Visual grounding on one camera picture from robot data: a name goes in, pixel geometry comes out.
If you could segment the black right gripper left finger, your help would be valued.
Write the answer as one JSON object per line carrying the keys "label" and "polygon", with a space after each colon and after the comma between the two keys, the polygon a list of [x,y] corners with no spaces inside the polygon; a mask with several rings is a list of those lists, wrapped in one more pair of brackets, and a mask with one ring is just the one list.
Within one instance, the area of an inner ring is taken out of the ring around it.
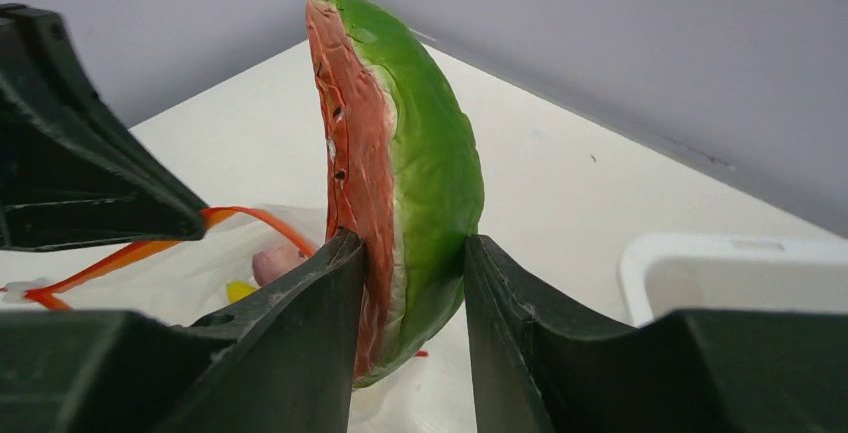
{"label": "black right gripper left finger", "polygon": [[342,230],[188,327],[129,310],[5,312],[5,432],[343,432],[365,273]]}

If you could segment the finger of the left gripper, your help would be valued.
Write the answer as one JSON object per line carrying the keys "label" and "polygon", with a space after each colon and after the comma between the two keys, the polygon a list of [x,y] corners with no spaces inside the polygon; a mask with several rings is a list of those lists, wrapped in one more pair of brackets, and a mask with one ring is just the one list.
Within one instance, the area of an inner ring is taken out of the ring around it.
{"label": "finger of the left gripper", "polygon": [[101,100],[62,17],[3,5],[2,248],[197,240],[204,209]]}

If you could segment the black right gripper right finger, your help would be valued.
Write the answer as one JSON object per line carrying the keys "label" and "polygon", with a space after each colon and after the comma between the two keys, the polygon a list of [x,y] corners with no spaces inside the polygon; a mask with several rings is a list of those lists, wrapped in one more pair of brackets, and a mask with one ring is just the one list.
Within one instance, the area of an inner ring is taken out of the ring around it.
{"label": "black right gripper right finger", "polygon": [[464,251],[481,432],[843,432],[843,315],[683,309],[644,327],[531,274],[491,238]]}

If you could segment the clear zip top bag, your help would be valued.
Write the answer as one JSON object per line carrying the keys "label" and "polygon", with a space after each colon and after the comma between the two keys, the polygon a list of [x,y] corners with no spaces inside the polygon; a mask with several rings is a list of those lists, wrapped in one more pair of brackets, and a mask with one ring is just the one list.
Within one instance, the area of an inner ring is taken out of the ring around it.
{"label": "clear zip top bag", "polygon": [[[225,287],[253,277],[255,254],[295,245],[309,260],[329,241],[325,212],[297,207],[215,207],[203,213],[198,241],[141,241],[117,247],[1,255],[1,316],[5,312],[129,310],[168,326],[188,327],[228,307]],[[346,430],[390,402],[399,375],[369,387],[352,382]]]}

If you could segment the watermelon slice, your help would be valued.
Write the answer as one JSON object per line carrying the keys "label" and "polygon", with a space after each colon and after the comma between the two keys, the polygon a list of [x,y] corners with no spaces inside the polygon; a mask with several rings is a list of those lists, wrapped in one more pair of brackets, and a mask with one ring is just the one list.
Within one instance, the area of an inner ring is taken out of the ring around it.
{"label": "watermelon slice", "polygon": [[484,208],[468,116],[427,49],[368,0],[308,0],[327,152],[326,233],[355,233],[366,275],[353,385],[411,359],[454,316]]}

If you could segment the yellow banana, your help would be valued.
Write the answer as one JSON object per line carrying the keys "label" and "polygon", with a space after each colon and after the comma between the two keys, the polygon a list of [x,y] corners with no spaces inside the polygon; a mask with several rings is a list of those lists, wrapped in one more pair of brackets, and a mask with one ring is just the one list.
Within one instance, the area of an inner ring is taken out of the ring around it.
{"label": "yellow banana", "polygon": [[257,286],[245,281],[232,281],[225,287],[225,293],[230,304],[236,303],[247,296],[253,294],[258,289]]}

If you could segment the purple onion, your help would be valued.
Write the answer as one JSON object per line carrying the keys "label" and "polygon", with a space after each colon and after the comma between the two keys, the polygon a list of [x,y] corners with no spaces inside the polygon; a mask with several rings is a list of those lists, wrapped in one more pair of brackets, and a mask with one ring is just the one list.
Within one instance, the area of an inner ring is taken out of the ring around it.
{"label": "purple onion", "polygon": [[292,244],[259,252],[252,258],[254,280],[263,287],[300,266],[307,258],[303,251]]}

